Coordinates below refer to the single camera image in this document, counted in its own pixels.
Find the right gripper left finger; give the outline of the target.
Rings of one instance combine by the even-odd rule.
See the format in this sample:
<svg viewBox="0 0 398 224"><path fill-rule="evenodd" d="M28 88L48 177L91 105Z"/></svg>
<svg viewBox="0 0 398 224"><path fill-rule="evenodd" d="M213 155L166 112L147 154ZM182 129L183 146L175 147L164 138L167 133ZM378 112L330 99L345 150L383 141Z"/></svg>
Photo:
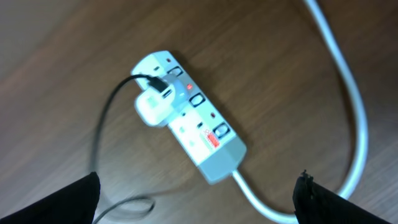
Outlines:
<svg viewBox="0 0 398 224"><path fill-rule="evenodd" d="M100 199L101 184L96 172L1 218L1 224L92 223Z"/></svg>

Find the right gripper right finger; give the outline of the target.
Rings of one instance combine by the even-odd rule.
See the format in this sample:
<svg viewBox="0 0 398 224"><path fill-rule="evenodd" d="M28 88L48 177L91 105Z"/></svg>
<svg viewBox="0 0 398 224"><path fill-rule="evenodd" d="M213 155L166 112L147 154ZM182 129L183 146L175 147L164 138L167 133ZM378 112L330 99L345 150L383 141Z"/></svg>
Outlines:
<svg viewBox="0 0 398 224"><path fill-rule="evenodd" d="M388 224L384 219L317 184L303 171L292 196L294 215L300 224Z"/></svg>

